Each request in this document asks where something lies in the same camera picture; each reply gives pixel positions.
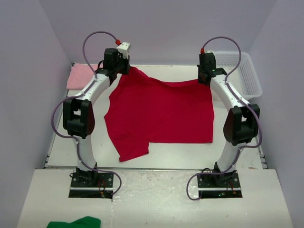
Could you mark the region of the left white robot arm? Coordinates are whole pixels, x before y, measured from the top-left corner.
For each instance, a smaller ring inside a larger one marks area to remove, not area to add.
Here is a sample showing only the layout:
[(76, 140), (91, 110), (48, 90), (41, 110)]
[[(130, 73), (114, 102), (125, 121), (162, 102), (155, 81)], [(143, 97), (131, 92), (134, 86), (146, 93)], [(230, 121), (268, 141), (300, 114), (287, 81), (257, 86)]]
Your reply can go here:
[(118, 74), (128, 74), (130, 70), (129, 43), (122, 43), (104, 51), (102, 67), (93, 69), (90, 82), (75, 96), (63, 102), (63, 128), (73, 139), (78, 158), (73, 178), (89, 187), (95, 186), (100, 171), (93, 155), (91, 134), (95, 128), (94, 103), (116, 80)]

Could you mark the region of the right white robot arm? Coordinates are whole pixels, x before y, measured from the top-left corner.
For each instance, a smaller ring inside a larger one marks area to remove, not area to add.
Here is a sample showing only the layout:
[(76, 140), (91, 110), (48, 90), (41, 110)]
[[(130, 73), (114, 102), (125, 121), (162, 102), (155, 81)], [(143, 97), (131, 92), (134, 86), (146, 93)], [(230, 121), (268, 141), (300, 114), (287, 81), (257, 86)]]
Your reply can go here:
[(209, 86), (228, 112), (223, 127), (226, 143), (222, 155), (213, 170), (202, 175), (203, 180), (212, 181), (216, 186), (222, 187), (234, 178), (236, 163), (242, 150), (257, 136), (260, 108), (241, 97), (230, 84), (227, 72), (217, 67), (215, 55), (211, 51), (200, 51), (198, 82)]

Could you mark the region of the red t shirt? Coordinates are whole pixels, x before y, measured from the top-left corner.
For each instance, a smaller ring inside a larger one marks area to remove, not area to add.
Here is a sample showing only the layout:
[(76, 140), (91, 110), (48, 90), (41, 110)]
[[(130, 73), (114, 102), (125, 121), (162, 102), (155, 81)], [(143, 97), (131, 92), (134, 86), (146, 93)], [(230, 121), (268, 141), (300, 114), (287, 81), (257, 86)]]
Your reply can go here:
[(132, 67), (109, 100), (104, 119), (121, 162), (148, 154), (149, 143), (213, 142), (211, 89), (197, 80), (163, 82)]

